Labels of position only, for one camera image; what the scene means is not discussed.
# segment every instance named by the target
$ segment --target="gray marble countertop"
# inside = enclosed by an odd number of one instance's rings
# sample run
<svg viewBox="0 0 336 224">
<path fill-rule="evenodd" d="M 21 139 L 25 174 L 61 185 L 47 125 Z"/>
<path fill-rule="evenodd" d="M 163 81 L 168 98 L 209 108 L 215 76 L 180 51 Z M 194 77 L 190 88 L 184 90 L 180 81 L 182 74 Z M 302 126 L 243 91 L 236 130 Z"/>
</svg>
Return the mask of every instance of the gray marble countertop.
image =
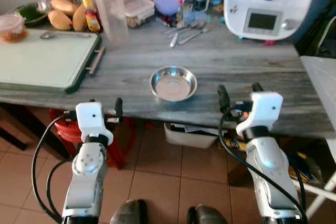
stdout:
<svg viewBox="0 0 336 224">
<path fill-rule="evenodd" d="M 109 48 L 94 77 L 86 75 L 72 94 L 0 89 L 0 101 L 7 103 L 74 109 L 79 102 L 96 99 L 107 112 L 114 110 L 117 97 L 123 99 L 125 116 L 217 127 L 221 116 L 217 87 L 225 85 L 231 101 L 246 100 L 251 85 L 283 95 L 283 107 L 274 132 L 296 136 L 330 137 L 332 125 L 306 74 L 293 45 L 279 42 L 239 40 L 225 25 L 215 21 L 213 29 L 190 42 L 171 49 L 155 21 L 130 30 L 130 39 Z M 149 77 L 159 67 L 188 68 L 198 80 L 193 97 L 172 103 L 156 98 Z M 228 128 L 234 124 L 227 123 Z"/>
</svg>

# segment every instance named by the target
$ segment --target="tiled floor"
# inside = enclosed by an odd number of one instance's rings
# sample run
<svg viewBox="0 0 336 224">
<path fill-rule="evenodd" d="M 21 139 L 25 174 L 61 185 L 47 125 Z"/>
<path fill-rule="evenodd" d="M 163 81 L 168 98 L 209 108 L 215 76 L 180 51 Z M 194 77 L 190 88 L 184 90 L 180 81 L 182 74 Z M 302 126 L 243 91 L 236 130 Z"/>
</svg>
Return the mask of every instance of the tiled floor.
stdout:
<svg viewBox="0 0 336 224">
<path fill-rule="evenodd" d="M 0 139 L 0 222 L 53 223 L 37 205 L 31 189 L 34 140 L 1 118 L 0 125 L 29 143 L 29 150 L 21 152 Z M 116 209 L 128 199 L 139 198 L 148 203 L 150 224 L 186 224 L 188 208 L 200 203 L 218 209 L 231 224 L 261 223 L 251 187 L 228 186 L 227 171 L 235 166 L 235 161 L 223 150 L 216 145 L 206 150 L 171 145 L 165 141 L 160 124 L 155 129 L 138 125 L 137 141 L 126 168 L 109 168 L 105 178 L 101 223 L 109 223 Z M 119 139 L 127 135 L 127 130 L 121 130 Z M 37 182 L 44 201 L 45 182 L 56 162 L 46 151 L 38 159 Z M 71 174 L 68 163 L 53 176 L 51 194 L 59 211 Z M 333 204 L 326 201 L 310 223 L 335 224 Z"/>
</svg>

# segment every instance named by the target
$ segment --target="green bowl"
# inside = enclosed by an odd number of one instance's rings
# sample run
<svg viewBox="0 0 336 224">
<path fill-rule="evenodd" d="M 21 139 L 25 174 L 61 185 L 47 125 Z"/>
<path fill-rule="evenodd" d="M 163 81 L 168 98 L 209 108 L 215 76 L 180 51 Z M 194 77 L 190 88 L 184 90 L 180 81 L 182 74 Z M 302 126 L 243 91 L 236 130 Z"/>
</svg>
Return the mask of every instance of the green bowl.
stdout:
<svg viewBox="0 0 336 224">
<path fill-rule="evenodd" d="M 35 27 L 43 24 L 47 20 L 47 10 L 40 11 L 38 9 L 38 3 L 29 3 L 27 5 L 22 5 L 10 13 L 19 14 L 25 20 L 26 27 Z"/>
</svg>

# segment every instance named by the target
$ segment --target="white bin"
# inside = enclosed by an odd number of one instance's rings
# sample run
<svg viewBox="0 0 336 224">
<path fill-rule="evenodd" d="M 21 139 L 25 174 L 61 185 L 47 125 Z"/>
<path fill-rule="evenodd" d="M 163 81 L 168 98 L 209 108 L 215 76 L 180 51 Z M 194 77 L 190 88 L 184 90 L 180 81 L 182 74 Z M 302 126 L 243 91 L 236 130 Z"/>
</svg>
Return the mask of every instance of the white bin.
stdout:
<svg viewBox="0 0 336 224">
<path fill-rule="evenodd" d="M 195 148 L 209 148 L 217 139 L 217 136 L 190 134 L 170 130 L 170 124 L 164 123 L 166 140 L 170 144 L 186 145 Z"/>
</svg>

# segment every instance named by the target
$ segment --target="clear plastic bottle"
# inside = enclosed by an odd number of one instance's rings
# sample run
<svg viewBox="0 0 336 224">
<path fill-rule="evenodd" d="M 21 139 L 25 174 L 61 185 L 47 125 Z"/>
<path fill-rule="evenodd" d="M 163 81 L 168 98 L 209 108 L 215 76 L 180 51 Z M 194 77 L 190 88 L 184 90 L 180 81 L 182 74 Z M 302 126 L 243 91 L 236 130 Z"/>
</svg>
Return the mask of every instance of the clear plastic bottle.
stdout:
<svg viewBox="0 0 336 224">
<path fill-rule="evenodd" d="M 183 0 L 178 0 L 178 3 L 180 4 L 180 6 L 177 9 L 176 20 L 177 22 L 180 22 L 183 20 Z"/>
<path fill-rule="evenodd" d="M 112 45 L 128 39 L 128 27 L 123 0 L 96 0 L 103 30 Z"/>
</svg>

